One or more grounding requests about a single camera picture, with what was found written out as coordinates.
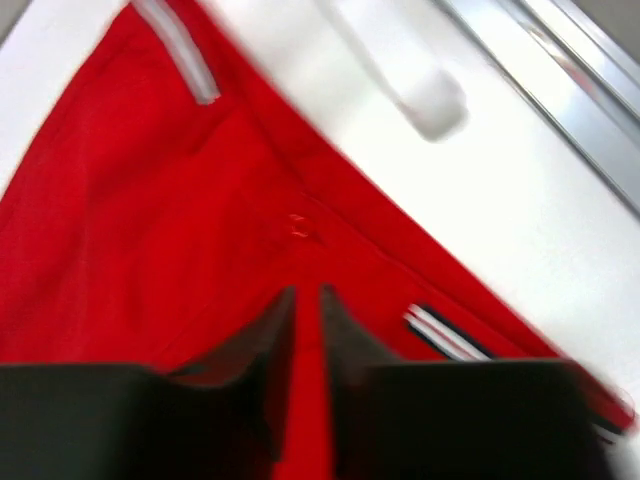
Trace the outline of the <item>red trousers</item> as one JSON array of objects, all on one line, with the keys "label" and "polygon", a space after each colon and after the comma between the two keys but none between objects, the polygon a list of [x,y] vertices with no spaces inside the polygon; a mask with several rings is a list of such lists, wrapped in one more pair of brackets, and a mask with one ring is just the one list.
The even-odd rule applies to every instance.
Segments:
[{"label": "red trousers", "polygon": [[128,2],[3,192],[1,370],[167,374],[290,287],[284,444],[266,479],[340,479],[324,286],[349,305],[434,290],[570,359],[325,140],[202,5]]}]

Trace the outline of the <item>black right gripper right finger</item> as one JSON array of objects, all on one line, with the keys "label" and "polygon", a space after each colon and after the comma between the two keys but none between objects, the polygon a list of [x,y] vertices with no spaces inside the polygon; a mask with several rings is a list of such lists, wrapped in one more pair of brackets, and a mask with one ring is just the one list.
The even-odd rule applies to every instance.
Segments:
[{"label": "black right gripper right finger", "polygon": [[517,319],[430,289],[320,296],[340,479],[614,479],[630,410]]}]

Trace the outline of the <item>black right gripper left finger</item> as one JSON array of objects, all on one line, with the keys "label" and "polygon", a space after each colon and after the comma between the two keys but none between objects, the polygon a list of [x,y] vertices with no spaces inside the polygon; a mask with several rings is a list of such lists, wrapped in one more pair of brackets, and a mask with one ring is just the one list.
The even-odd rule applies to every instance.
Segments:
[{"label": "black right gripper left finger", "polygon": [[284,444],[296,293],[191,364],[1,370],[5,479],[266,479]]}]

